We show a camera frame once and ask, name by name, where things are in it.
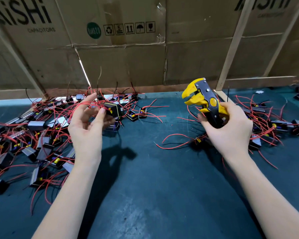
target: teal work surface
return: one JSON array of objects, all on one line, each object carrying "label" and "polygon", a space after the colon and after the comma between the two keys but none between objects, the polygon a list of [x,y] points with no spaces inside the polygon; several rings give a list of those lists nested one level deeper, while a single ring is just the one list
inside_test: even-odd
[{"label": "teal work surface", "polygon": [[[263,90],[263,94],[254,96],[256,102],[270,99],[276,108],[285,104],[279,94]],[[231,95],[251,97],[253,93],[252,90],[235,91]],[[153,100],[141,99],[139,106],[149,105]],[[169,106],[149,109],[150,113],[165,116],[160,117],[163,123],[154,117],[135,122],[123,120],[124,127],[118,133],[103,136],[102,161],[79,238],[263,238],[237,179],[229,168],[224,168],[214,148],[197,150],[184,145],[165,150],[155,145],[168,148],[189,140],[175,135],[161,145],[166,136],[174,133],[193,138],[204,133],[198,122],[177,118],[190,117],[180,94],[158,98],[154,105]],[[299,119],[299,108],[288,103],[284,118]],[[0,118],[1,122],[6,120],[9,119],[5,116]],[[262,154],[278,170],[257,152],[252,158],[299,210],[299,137],[286,135],[282,141],[284,146],[261,148]],[[27,158],[20,155],[17,161],[21,163]],[[32,169],[11,168],[2,178]],[[29,181],[30,176],[13,182],[0,195],[0,238],[31,238],[49,209],[44,191],[39,192],[31,216],[33,190],[27,188]],[[47,198],[52,200],[56,193],[57,188],[49,187]],[[53,221],[52,225],[57,227],[59,223],[63,221]]]}]

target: forearm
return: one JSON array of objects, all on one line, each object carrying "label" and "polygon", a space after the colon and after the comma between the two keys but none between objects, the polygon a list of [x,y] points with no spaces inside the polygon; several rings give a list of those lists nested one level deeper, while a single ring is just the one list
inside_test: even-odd
[{"label": "forearm", "polygon": [[74,166],[32,239],[77,238],[99,164]]},{"label": "forearm", "polygon": [[299,239],[299,212],[267,180],[249,155],[229,162],[268,239]]}]

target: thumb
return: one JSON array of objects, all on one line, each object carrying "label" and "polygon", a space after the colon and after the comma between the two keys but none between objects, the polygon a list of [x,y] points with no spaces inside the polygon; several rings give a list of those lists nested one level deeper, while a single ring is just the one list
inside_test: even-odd
[{"label": "thumb", "polygon": [[199,113],[197,114],[199,121],[201,122],[201,124],[203,125],[203,127],[205,128],[206,132],[209,133],[211,132],[213,129],[215,129],[207,120],[207,118],[202,114]]},{"label": "thumb", "polygon": [[96,118],[91,122],[92,130],[102,132],[105,114],[106,110],[101,108],[96,115]]}]

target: yellow button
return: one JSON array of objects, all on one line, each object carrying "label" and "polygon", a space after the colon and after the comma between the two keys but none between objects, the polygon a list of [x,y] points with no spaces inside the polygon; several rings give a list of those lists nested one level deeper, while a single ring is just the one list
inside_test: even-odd
[{"label": "yellow button", "polygon": [[209,103],[212,107],[216,107],[217,106],[217,100],[212,97],[210,100],[209,100]]}]

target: aishi logo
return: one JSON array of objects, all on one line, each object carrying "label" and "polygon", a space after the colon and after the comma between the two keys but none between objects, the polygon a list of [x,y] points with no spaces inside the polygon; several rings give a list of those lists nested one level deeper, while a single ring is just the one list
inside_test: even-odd
[{"label": "aishi logo", "polygon": [[[239,0],[236,8],[235,8],[235,11],[238,11],[238,10],[242,10],[243,7],[244,7],[244,4],[243,4],[243,1],[244,0]],[[255,0],[253,6],[252,6],[252,10],[255,9],[255,7],[257,7],[259,10],[264,10],[266,9],[267,7],[269,7],[269,9],[272,9],[275,5],[277,1],[277,4],[279,3],[279,6],[278,6],[278,9],[279,8],[287,8],[289,3],[290,3],[290,0]]]},{"label": "aishi logo", "polygon": [[20,23],[22,25],[27,25],[30,19],[33,24],[36,24],[36,21],[33,17],[36,15],[40,18],[43,24],[46,22],[52,23],[48,11],[43,5],[43,0],[37,0],[37,2],[36,0],[31,0],[31,2],[28,1],[28,3],[26,3],[24,0],[9,0],[8,2],[1,0],[0,23],[9,25],[18,25],[18,23]]}]

